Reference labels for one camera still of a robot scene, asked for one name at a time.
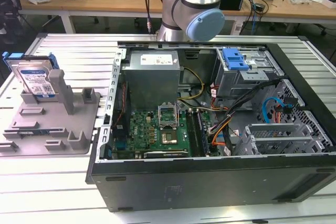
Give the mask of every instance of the workbench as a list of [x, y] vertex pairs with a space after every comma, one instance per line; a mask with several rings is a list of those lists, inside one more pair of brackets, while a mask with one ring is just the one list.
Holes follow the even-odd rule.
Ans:
[[[74, 92], [94, 87], [102, 94], [93, 135], [103, 107], [117, 41], [154, 41], [149, 35], [49, 34], [35, 39], [26, 54], [57, 57]], [[308, 41], [298, 37], [217, 36], [223, 43], [277, 43], [336, 116], [336, 68]], [[11, 73], [0, 88], [0, 132], [22, 99]], [[335, 223], [336, 182], [302, 203], [110, 213], [95, 185], [85, 183], [90, 152], [77, 156], [0, 158], [0, 223], [222, 223], [263, 219], [271, 223]]]
[[[34, 5], [27, 0], [20, 0], [21, 14], [59, 15], [66, 33], [74, 34], [75, 28], [72, 16], [100, 16], [104, 17], [134, 17], [147, 18], [144, 0], [51, 0], [49, 3]], [[267, 1], [269, 11], [262, 22], [336, 24], [336, 10], [329, 9], [316, 2], [304, 5], [293, 5], [289, 0]], [[160, 0], [150, 0], [151, 17], [162, 17], [162, 3]], [[239, 35], [243, 23], [250, 14], [250, 4], [245, 0], [241, 10], [223, 11], [226, 20], [233, 20], [231, 35]]]

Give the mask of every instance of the wooden table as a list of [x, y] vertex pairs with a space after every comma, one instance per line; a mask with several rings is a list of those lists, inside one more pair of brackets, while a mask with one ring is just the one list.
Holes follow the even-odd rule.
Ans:
[[[20, 0], [21, 14], [60, 15], [66, 33], [75, 33], [71, 16], [102, 16], [102, 17], [147, 17], [144, 0], [51, 0], [49, 3], [34, 5], [27, 0]], [[151, 17], [162, 17], [160, 0], [150, 0]], [[226, 20], [241, 24], [249, 10], [224, 11]]]
[[[336, 10], [327, 8], [321, 3], [311, 1], [309, 4], [294, 5], [290, 0], [266, 0], [269, 5], [268, 12], [262, 17], [264, 22], [284, 23], [315, 23], [336, 24]], [[248, 0], [244, 0], [243, 9], [251, 10]]]
[[[269, 11], [262, 22], [336, 24], [336, 10], [320, 3], [293, 5], [289, 0], [266, 1]], [[21, 0], [22, 14], [60, 15], [66, 33], [75, 33], [72, 16], [102, 16], [108, 26], [107, 17], [147, 17], [144, 0], [51, 0], [49, 3], [34, 5]], [[160, 0], [150, 0], [153, 18], [162, 17]], [[239, 35], [244, 21], [250, 14], [250, 4], [243, 2], [240, 11], [224, 11], [226, 20], [233, 20], [232, 35]]]

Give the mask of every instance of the motherboard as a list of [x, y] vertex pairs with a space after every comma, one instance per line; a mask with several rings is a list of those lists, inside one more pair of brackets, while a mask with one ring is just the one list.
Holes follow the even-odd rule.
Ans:
[[206, 111], [133, 111], [129, 137], [117, 139], [114, 152], [118, 159], [204, 156], [210, 126]]

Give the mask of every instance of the ram slot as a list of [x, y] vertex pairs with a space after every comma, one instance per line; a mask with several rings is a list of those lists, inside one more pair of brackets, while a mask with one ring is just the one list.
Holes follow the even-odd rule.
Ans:
[[198, 140], [198, 143], [199, 145], [202, 147], [202, 154], [203, 156], [205, 156], [208, 152], [209, 152], [209, 149], [208, 149], [208, 142], [207, 142], [207, 139], [205, 137], [205, 130], [204, 130], [204, 127], [203, 127], [203, 121], [202, 121], [202, 118], [201, 118], [201, 113], [198, 111], [197, 114], [196, 114], [196, 121], [197, 121], [197, 131], [198, 131], [198, 134], [197, 134], [197, 140]]
[[200, 157], [200, 149], [195, 134], [194, 118], [191, 112], [186, 113], [186, 123], [192, 157]]

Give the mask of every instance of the white label sticker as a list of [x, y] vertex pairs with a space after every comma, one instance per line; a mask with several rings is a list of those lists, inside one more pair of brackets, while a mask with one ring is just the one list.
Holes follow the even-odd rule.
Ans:
[[224, 152], [227, 156], [231, 156], [231, 151], [228, 149], [228, 147], [224, 147]]
[[234, 130], [230, 136], [239, 136], [239, 130]]
[[23, 132], [19, 132], [19, 134], [22, 134], [22, 135], [33, 135], [34, 133], [31, 132], [31, 131], [23, 131]]
[[247, 65], [255, 65], [256, 64], [256, 62], [254, 60], [245, 60], [245, 63]]
[[55, 95], [50, 82], [46, 81], [47, 74], [43, 70], [21, 70], [21, 76], [30, 91], [40, 97]]
[[141, 65], [172, 65], [172, 55], [142, 55]]

